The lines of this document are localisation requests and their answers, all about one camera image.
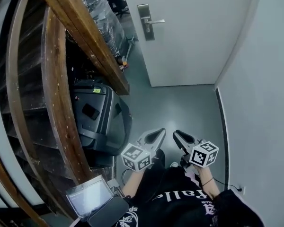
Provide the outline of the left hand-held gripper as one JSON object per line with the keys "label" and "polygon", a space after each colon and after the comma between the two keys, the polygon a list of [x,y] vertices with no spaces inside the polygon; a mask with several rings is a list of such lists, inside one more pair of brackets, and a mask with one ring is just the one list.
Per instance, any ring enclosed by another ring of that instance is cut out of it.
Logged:
{"label": "left hand-held gripper", "polygon": [[140,172],[153,164],[156,151],[161,147],[166,136],[165,128],[157,128],[144,132],[134,143],[129,143],[121,153],[125,167]]}

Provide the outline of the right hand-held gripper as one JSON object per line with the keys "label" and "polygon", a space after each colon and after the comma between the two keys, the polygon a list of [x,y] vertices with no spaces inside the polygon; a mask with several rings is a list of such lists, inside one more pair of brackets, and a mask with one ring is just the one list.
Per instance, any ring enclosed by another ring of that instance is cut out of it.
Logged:
{"label": "right hand-held gripper", "polygon": [[210,141],[197,140],[183,131],[173,132],[173,140],[180,150],[184,152],[180,165],[186,169],[191,165],[205,168],[216,161],[219,148]]}

